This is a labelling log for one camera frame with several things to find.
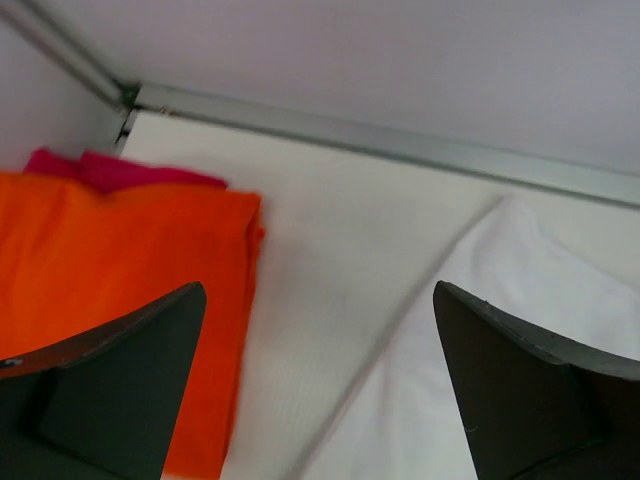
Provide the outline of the white t shirt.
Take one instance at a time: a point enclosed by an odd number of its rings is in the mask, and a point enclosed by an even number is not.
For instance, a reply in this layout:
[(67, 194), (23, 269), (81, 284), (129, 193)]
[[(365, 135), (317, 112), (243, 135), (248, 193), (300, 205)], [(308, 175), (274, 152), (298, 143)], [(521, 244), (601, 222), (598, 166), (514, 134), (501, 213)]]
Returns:
[(304, 479), (635, 479), (639, 293), (505, 199), (455, 245)]

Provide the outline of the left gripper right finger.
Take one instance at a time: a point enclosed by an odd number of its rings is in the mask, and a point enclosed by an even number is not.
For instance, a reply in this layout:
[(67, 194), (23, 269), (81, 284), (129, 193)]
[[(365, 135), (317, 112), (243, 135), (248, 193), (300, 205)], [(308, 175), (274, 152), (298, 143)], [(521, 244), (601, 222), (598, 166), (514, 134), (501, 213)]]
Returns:
[(480, 479), (636, 479), (639, 363), (492, 306), (452, 283), (436, 324)]

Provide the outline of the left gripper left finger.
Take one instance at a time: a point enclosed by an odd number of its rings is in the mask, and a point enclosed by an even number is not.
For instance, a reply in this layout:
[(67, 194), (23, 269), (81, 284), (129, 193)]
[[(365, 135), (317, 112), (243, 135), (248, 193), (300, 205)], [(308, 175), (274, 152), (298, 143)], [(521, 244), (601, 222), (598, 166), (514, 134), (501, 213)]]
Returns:
[(186, 284), (2, 360), (2, 478), (160, 478), (205, 309), (202, 284)]

